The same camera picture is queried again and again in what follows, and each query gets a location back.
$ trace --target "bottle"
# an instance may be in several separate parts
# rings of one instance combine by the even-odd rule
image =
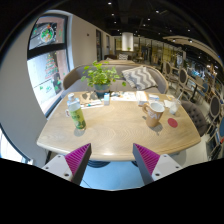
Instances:
[[[75,98],[74,93],[68,95],[68,110],[77,129],[85,130],[86,122],[79,103],[79,98]]]

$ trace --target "blue floor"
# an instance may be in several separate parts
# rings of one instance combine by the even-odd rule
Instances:
[[[111,162],[105,167],[86,167],[80,184],[84,188],[123,190],[144,186],[139,168],[131,162]]]

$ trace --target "potted tree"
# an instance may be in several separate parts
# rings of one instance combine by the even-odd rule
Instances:
[[[87,72],[87,76],[83,76],[81,81],[87,80],[87,85],[94,87],[96,94],[99,98],[102,98],[105,93],[109,93],[110,85],[112,82],[116,82],[117,78],[121,75],[117,74],[115,67],[109,69],[108,67],[102,67],[101,63],[94,61],[92,64],[95,69],[90,66],[84,67],[84,72]]]

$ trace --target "cushion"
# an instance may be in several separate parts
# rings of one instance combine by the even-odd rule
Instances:
[[[133,71],[130,75],[130,79],[135,83],[137,90],[158,86],[146,67]]]
[[[122,74],[123,74],[125,80],[129,83],[129,85],[132,88],[136,87],[136,85],[135,85],[135,83],[131,79],[131,74],[132,74],[132,72],[134,72],[134,71],[136,71],[138,69],[139,69],[139,67],[132,68],[132,69],[128,69],[128,70],[123,70],[122,71]]]
[[[128,60],[128,55],[127,54],[119,54],[118,59],[119,60]]]

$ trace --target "green plant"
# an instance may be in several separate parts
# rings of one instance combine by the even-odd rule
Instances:
[[[111,85],[111,82],[116,82],[116,79],[121,76],[117,74],[115,67],[108,69],[108,67],[102,68],[101,63],[94,61],[92,64],[96,69],[92,69],[90,66],[84,67],[84,72],[87,72],[88,76],[83,76],[81,81],[87,80],[87,85],[93,87],[93,85]]]

